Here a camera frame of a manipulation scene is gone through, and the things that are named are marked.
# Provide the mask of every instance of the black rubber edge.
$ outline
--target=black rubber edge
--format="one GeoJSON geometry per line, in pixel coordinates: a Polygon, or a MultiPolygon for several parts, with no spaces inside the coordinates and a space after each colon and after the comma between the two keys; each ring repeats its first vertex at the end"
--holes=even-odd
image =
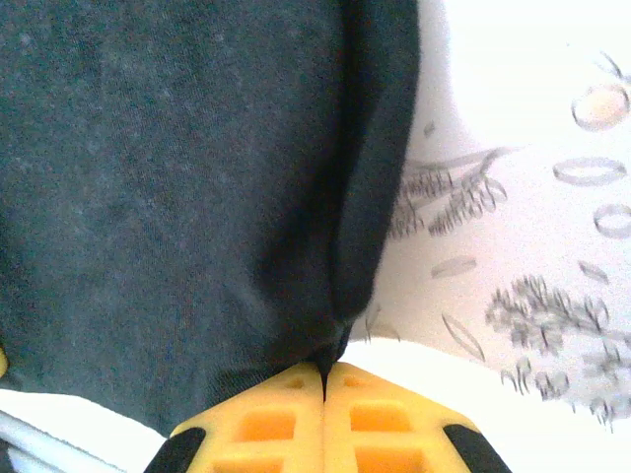
{"type": "Polygon", "coordinates": [[[206,431],[199,427],[188,429],[165,441],[144,473],[186,473],[206,431]]]}
{"type": "Polygon", "coordinates": [[[443,428],[471,473],[511,473],[504,460],[479,432],[460,424],[443,428]]]}

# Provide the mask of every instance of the yellow plastic object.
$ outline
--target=yellow plastic object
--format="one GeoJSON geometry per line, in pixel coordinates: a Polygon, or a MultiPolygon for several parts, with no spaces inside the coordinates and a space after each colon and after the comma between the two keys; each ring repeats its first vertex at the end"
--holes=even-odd
{"type": "Polygon", "coordinates": [[[207,435],[187,473],[468,473],[461,414],[348,364],[297,365],[178,426],[207,435]]]}
{"type": "Polygon", "coordinates": [[[4,376],[4,373],[7,372],[9,368],[9,360],[7,360],[7,356],[4,354],[2,348],[0,348],[0,377],[4,376]]]}

